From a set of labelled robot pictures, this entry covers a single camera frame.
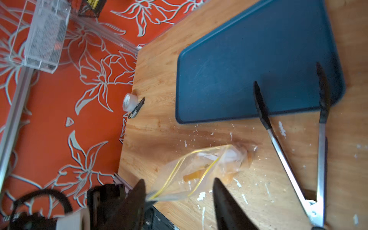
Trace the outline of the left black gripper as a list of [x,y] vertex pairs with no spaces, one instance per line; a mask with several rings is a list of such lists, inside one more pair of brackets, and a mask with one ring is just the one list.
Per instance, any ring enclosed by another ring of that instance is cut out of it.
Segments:
[[[99,230],[127,198],[125,186],[105,185],[90,189],[87,193],[88,208],[67,214],[56,221],[56,230]],[[153,212],[145,201],[144,221],[141,230],[153,229]]]

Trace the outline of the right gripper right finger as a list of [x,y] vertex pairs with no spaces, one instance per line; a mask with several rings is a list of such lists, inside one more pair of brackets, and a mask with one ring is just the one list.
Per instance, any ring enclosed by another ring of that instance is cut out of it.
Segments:
[[214,179],[213,202],[218,230],[258,230],[219,178]]

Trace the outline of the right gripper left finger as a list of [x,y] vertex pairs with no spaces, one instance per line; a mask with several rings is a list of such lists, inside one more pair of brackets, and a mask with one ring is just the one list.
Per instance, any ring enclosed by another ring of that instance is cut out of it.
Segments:
[[140,230],[144,221],[145,181],[140,179],[100,230]]

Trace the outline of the clear zip bag white labels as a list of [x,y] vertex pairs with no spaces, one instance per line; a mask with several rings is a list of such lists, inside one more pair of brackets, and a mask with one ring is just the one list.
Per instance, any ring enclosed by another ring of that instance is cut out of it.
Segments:
[[257,146],[235,143],[197,149],[163,166],[147,194],[147,201],[177,201],[209,192],[214,179],[230,183],[249,168]]

